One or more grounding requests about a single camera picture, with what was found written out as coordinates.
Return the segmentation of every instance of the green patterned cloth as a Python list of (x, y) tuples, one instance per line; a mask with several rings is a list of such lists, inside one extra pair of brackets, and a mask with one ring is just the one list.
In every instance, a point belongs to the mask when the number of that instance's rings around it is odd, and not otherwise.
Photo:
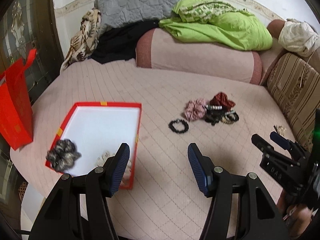
[(173, 8), (183, 22), (208, 23), (227, 12), (241, 12), (252, 15), (246, 9), (239, 10), (231, 4), (219, 0), (180, 0)]
[(265, 50), (272, 37), (260, 20), (217, 0), (180, 0), (172, 9), (179, 17), (159, 26), (183, 42), (220, 42), (238, 50)]

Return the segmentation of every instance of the pile of hair accessories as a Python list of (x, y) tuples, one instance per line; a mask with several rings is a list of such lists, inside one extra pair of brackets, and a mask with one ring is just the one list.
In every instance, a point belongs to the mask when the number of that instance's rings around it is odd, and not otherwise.
[(188, 121), (204, 119), (215, 125), (218, 122), (233, 124), (239, 120), (239, 116), (232, 108), (236, 105), (235, 102), (228, 100), (228, 96), (219, 92), (213, 99), (206, 104), (204, 98), (190, 100), (185, 109), (185, 117)]
[[(102, 167), (109, 157), (112, 157), (115, 155), (116, 155), (115, 153), (111, 154), (110, 152), (106, 151), (102, 156), (100, 156), (97, 159), (96, 165)], [(129, 160), (127, 167), (125, 168), (122, 180), (120, 182), (120, 186), (125, 186), (126, 184), (129, 183), (129, 179), (131, 177), (131, 166), (132, 166), (132, 163), (131, 163), (131, 160)]]
[(69, 139), (58, 140), (52, 150), (47, 152), (46, 159), (56, 172), (73, 167), (75, 160), (81, 157), (75, 144)]

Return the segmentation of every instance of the striped sofa cushion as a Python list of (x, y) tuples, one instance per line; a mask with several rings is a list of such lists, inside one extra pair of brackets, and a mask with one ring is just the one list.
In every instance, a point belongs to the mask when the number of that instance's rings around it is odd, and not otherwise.
[(286, 53), (269, 76), (268, 90), (297, 141), (311, 151), (315, 110), (320, 107), (320, 74), (303, 59)]

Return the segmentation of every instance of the red shopping bag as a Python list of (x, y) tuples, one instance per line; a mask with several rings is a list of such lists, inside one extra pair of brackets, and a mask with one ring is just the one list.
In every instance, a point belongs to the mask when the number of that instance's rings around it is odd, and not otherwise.
[(24, 72), (35, 57), (36, 49), (32, 49), (25, 65), (20, 58), (0, 75), (0, 133), (14, 150), (33, 141), (32, 109)]

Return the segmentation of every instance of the red patterned scrunchie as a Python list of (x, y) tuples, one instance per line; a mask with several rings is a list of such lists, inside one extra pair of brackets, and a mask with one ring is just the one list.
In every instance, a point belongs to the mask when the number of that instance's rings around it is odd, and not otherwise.
[(236, 103), (228, 100), (228, 96), (224, 92), (219, 92), (212, 98), (210, 101), (211, 106), (222, 106), (223, 110), (230, 111), (231, 108), (233, 108)]
[(198, 98), (197, 100), (190, 100), (187, 103), (184, 115), (188, 121), (195, 121), (201, 119), (205, 116), (205, 99)]

